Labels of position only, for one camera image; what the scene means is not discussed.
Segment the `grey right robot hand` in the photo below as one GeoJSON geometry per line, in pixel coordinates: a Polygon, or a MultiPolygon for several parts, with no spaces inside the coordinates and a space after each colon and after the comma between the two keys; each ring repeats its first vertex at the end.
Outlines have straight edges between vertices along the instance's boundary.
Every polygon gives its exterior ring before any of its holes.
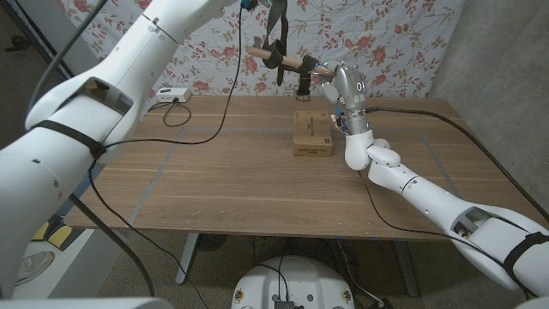
{"type": "Polygon", "coordinates": [[[365,83],[357,68],[345,62],[337,64],[331,81],[321,84],[321,93],[329,102],[341,105],[349,135],[369,130],[365,113],[365,83]]]}

